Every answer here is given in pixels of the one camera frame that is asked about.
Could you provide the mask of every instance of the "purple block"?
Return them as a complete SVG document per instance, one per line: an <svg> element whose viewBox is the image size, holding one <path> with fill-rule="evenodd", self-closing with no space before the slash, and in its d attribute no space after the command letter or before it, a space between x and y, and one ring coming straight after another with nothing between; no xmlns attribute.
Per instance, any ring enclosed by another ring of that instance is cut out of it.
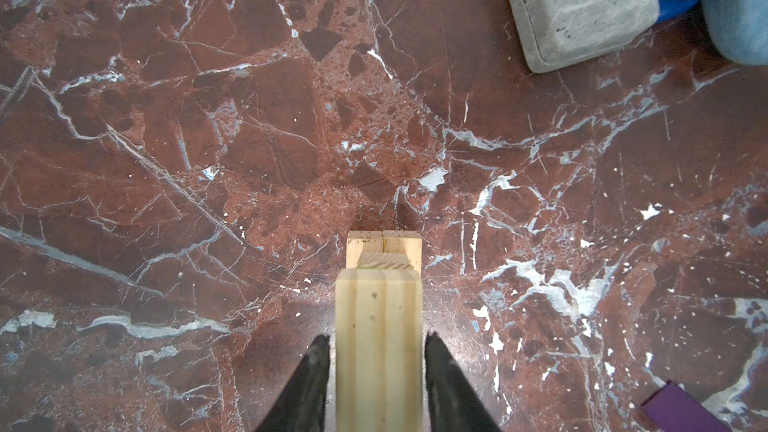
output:
<svg viewBox="0 0 768 432"><path fill-rule="evenodd" d="M664 432L730 432L673 382L648 399L643 410Z"/></svg>

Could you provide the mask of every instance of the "marble surface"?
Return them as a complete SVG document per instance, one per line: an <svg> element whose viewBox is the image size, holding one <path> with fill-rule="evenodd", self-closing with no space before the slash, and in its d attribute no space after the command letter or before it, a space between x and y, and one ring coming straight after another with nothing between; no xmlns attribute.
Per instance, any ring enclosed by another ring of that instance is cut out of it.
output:
<svg viewBox="0 0 768 432"><path fill-rule="evenodd" d="M507 0L0 10L3 429L252 430L384 228L504 430L768 429L768 70L696 15L534 76Z"/></svg>

